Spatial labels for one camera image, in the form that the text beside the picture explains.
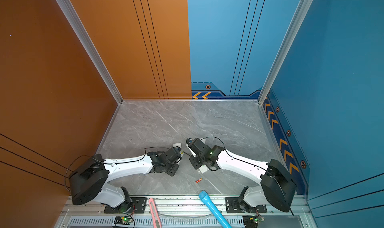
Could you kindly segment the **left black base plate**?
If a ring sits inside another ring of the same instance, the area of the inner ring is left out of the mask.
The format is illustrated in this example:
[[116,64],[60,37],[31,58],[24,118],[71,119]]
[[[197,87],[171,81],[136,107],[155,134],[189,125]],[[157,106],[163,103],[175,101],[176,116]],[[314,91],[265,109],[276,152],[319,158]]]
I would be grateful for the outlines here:
[[104,213],[105,214],[143,214],[147,206],[146,197],[133,197],[127,202],[123,202],[116,208],[106,206]]

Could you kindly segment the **aluminium corner post right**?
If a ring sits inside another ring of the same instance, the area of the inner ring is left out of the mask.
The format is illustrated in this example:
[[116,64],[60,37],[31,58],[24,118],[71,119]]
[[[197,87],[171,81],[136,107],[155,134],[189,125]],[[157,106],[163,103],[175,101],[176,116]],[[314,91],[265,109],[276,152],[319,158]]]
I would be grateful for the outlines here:
[[313,0],[300,0],[259,95],[258,102],[260,105],[267,98],[312,3]]

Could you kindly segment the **green circuit board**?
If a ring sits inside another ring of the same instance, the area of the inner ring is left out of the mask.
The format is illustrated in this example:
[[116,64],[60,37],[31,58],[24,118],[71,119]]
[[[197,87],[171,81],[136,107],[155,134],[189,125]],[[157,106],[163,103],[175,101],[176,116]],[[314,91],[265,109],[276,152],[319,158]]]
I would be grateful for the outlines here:
[[114,226],[118,228],[135,227],[135,221],[129,216],[115,217]]
[[243,216],[243,224],[245,228],[258,228],[265,221],[262,216]]

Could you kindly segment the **aluminium corner post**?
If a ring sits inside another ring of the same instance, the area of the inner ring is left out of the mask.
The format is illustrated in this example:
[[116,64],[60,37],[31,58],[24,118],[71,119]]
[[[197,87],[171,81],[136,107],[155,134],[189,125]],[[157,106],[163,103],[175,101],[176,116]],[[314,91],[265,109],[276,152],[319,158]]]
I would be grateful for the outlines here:
[[300,0],[259,95],[258,102],[260,105],[267,98],[312,3],[313,0]]
[[89,58],[93,62],[97,71],[99,72],[101,78],[103,79],[113,98],[115,99],[118,105],[121,105],[123,102],[123,97],[119,89],[117,88],[115,82],[113,81],[112,76],[110,75],[105,63],[103,62],[99,52],[97,51],[91,37],[89,36],[71,1],[56,0],[56,2],[58,3],[60,9],[62,10],[75,34],[77,35]]

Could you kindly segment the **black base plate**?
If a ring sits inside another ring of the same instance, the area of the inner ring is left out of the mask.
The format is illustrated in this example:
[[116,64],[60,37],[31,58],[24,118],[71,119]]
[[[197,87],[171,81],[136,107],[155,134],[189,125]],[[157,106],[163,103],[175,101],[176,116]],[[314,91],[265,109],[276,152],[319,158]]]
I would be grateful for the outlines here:
[[258,214],[265,214],[267,213],[267,207],[265,205],[258,205],[256,207],[251,207],[249,204],[244,202],[243,200],[240,201],[240,198],[237,197],[226,197],[226,211],[229,214],[234,213],[258,213]]
[[143,214],[147,206],[146,197],[133,197],[127,202],[123,202],[116,208],[106,206],[104,213],[105,214]]

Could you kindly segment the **left green circuit board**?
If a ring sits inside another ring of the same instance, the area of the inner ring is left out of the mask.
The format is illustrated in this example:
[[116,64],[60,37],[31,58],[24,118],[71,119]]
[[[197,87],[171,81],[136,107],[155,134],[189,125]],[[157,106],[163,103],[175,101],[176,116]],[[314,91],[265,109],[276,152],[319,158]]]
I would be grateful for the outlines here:
[[115,217],[114,226],[118,228],[135,227],[135,221],[129,216]]

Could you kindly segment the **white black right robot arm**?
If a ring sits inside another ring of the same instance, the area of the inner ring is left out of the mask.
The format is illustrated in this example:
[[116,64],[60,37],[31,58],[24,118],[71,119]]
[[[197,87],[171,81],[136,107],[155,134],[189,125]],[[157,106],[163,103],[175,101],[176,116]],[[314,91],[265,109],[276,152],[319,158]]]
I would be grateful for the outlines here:
[[277,160],[260,162],[229,152],[224,147],[189,145],[191,164],[195,169],[206,166],[228,170],[244,176],[257,184],[246,186],[237,198],[236,205],[244,213],[256,213],[258,207],[271,205],[281,212],[291,211],[297,185],[288,170]]

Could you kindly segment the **aluminium corner post left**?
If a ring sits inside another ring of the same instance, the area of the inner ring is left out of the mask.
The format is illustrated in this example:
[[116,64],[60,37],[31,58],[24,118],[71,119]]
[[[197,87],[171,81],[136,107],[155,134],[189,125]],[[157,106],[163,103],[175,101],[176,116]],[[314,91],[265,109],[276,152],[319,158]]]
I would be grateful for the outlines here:
[[113,98],[115,99],[118,105],[121,105],[123,102],[123,97],[119,89],[117,88],[115,82],[113,81],[112,76],[110,75],[105,63],[103,62],[99,52],[97,51],[91,37],[89,36],[71,1],[56,0],[56,2],[58,3],[60,9],[62,10],[75,34],[77,35],[89,58],[93,62],[97,71],[99,72],[101,78],[103,79]]

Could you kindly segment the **aluminium front rail frame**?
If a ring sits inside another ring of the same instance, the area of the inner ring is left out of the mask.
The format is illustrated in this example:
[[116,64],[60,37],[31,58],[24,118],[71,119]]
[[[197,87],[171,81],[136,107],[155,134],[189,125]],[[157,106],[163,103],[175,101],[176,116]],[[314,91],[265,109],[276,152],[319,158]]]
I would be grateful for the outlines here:
[[[133,196],[146,197],[147,206],[143,214],[105,214],[105,206],[96,202],[75,206],[68,198],[56,228],[118,228],[114,226],[115,217],[129,216],[135,221],[134,228],[153,227],[149,202],[153,198],[164,228],[219,228],[218,220],[203,204],[197,195]],[[218,210],[233,228],[244,228],[243,216],[262,216],[265,221],[258,228],[315,228],[317,224],[303,196],[295,196],[288,213],[266,205],[267,213],[234,213],[226,211],[226,197],[230,195],[211,195],[210,198]]]

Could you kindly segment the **right green circuit board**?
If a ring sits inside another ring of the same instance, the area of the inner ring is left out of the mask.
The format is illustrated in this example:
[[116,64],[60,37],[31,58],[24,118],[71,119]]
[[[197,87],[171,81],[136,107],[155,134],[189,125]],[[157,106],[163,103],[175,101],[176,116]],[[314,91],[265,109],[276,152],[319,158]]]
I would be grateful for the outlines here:
[[245,228],[258,228],[265,221],[262,216],[243,216],[243,224]]

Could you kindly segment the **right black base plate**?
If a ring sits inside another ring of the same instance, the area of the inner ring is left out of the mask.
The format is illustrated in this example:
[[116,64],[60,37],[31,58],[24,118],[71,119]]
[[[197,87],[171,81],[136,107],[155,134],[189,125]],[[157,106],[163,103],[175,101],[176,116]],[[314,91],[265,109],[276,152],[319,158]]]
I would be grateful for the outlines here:
[[229,214],[234,213],[258,213],[258,214],[265,214],[267,213],[267,207],[265,205],[258,205],[256,207],[251,207],[249,204],[244,202],[243,200],[240,201],[240,198],[237,197],[226,197],[226,211]]

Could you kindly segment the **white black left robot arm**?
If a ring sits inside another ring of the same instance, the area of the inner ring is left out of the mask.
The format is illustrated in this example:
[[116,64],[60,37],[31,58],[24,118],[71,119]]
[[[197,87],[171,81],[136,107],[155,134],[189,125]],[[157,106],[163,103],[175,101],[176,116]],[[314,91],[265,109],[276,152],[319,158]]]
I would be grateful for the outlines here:
[[106,206],[106,213],[131,212],[134,202],[127,189],[110,182],[137,174],[166,173],[173,177],[182,159],[181,151],[176,146],[134,158],[104,159],[100,154],[89,157],[69,175],[72,203],[80,206],[98,202]]

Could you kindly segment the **white remote with back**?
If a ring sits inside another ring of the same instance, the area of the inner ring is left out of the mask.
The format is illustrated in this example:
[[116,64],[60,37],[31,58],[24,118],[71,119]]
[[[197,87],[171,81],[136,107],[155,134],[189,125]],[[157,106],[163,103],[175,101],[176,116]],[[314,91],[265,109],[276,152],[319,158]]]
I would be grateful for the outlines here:
[[209,171],[209,168],[205,165],[202,165],[200,168],[199,168],[199,172],[201,174],[204,174],[205,172]]

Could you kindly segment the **pink utility knife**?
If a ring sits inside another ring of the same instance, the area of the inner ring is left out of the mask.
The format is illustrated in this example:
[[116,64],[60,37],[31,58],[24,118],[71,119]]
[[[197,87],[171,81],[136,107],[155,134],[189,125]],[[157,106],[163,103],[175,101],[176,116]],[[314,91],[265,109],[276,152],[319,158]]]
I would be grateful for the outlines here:
[[162,228],[161,219],[160,219],[160,216],[158,214],[158,210],[156,208],[156,204],[155,204],[154,199],[150,198],[148,200],[148,202],[149,202],[150,212],[152,215],[153,227],[154,228]]

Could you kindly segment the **blue plastic flashlight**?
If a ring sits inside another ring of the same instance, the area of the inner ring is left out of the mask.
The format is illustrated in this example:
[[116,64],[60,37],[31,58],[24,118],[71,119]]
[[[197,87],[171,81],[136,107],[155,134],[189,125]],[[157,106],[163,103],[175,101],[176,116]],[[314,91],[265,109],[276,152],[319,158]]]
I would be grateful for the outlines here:
[[214,215],[214,217],[218,220],[218,222],[223,228],[231,228],[231,225],[225,219],[222,213],[218,210],[215,204],[212,202],[207,192],[201,191],[199,193],[199,198],[203,202],[203,204],[211,211],[211,213]]

